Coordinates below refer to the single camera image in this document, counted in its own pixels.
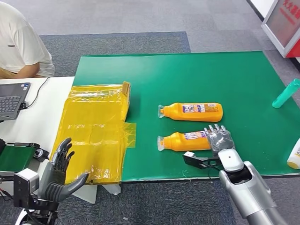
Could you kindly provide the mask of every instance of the orange bottle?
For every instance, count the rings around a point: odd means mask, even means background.
[[[158,137],[159,151],[171,149],[173,151],[193,151],[210,149],[207,135],[204,131],[181,134],[173,133],[167,137]]]
[[[223,116],[223,109],[219,103],[173,103],[169,106],[158,106],[158,117],[170,117],[173,120],[190,120],[218,122]]]

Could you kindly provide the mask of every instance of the person's arm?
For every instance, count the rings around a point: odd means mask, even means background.
[[[19,73],[16,74],[14,78],[32,78],[35,77],[40,70],[40,63],[35,63],[33,65],[26,65]]]
[[[14,40],[23,60],[25,66],[14,78],[32,78],[40,70],[40,61],[44,53],[38,42],[38,35],[29,25],[18,29]]]

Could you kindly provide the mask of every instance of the white bottle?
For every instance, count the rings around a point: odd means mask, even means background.
[[[293,169],[300,169],[300,138],[297,143],[292,148],[291,154],[286,161],[288,166]]]

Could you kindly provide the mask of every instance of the green mat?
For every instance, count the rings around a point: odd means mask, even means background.
[[[174,102],[221,103],[224,116],[219,124],[231,132],[243,160],[262,175],[298,172],[288,167],[286,159],[299,138],[300,110],[292,99],[280,109],[271,106],[285,87],[261,51],[84,56],[73,85],[123,81],[132,84],[127,121],[136,122],[137,130],[136,148],[126,152],[122,181],[208,176],[207,170],[185,165],[182,152],[158,150],[158,135],[199,131],[210,124],[158,117],[159,104]]]
[[[35,152],[33,147],[5,146],[0,155],[0,171],[22,171],[29,164]]]

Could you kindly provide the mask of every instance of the laptop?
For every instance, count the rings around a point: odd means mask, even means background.
[[[30,83],[0,84],[0,120],[15,120],[25,101]]]

